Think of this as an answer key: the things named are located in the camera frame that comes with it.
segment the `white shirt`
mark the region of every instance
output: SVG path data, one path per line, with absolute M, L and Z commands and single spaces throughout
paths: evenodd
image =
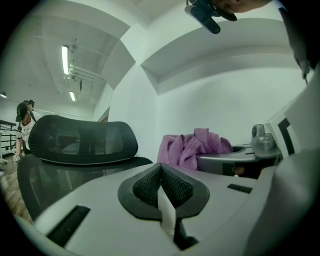
M 34 119 L 35 119 L 36 121 L 38 121 L 38 120 L 41 118 L 41 115 L 40 115 L 39 113 L 34 112 L 34 111 L 32 111 L 32 113 L 33 113 Z M 35 123 L 36 123 L 36 122 L 34 121 L 34 119 L 33 119 L 33 118 L 31 117 L 31 115 L 30 115 L 30 122 L 27 123 L 26 125 L 23 125 L 22 122 L 21 122 L 21 132 L 20 132 L 20 131 L 17 131 L 17 133 L 16 133 L 16 138 L 17 138 L 17 139 L 23 139 L 24 142 L 25 142 L 25 147 L 26 147 L 28 150 L 30 150 L 29 143 L 28 143 L 28 141 L 29 141 L 29 135 L 30 135 L 30 132 L 31 132 L 32 128 L 34 127 L 34 125 L 35 125 Z

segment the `baseball cap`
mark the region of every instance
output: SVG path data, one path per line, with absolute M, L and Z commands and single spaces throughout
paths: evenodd
M 16 122 L 20 122 L 21 120 L 23 120 L 26 116 L 28 112 L 28 106 L 26 103 L 22 102 L 18 105 L 18 107 L 16 108 L 16 118 L 15 121 Z

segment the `black mesh chair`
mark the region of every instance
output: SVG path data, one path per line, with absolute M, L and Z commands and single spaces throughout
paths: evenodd
M 34 125 L 32 154 L 18 164 L 22 198 L 33 220 L 88 181 L 152 162 L 134 157 L 138 143 L 124 122 L 91 122 L 46 115 Z

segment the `purple towel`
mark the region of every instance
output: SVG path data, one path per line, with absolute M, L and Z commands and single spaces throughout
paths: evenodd
M 208 128 L 196 128 L 193 134 L 163 136 L 157 162 L 197 170 L 196 154 L 231 152 L 232 146 L 226 138 L 209 132 Z

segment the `wooden floor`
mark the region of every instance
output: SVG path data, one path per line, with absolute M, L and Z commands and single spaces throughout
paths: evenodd
M 1 191 L 10 211 L 13 215 L 17 215 L 32 223 L 31 217 L 26 208 L 25 202 L 19 189 L 17 178 L 17 163 L 13 160 L 12 155 L 4 157 L 8 162 L 1 168 L 4 174 L 0 176 Z

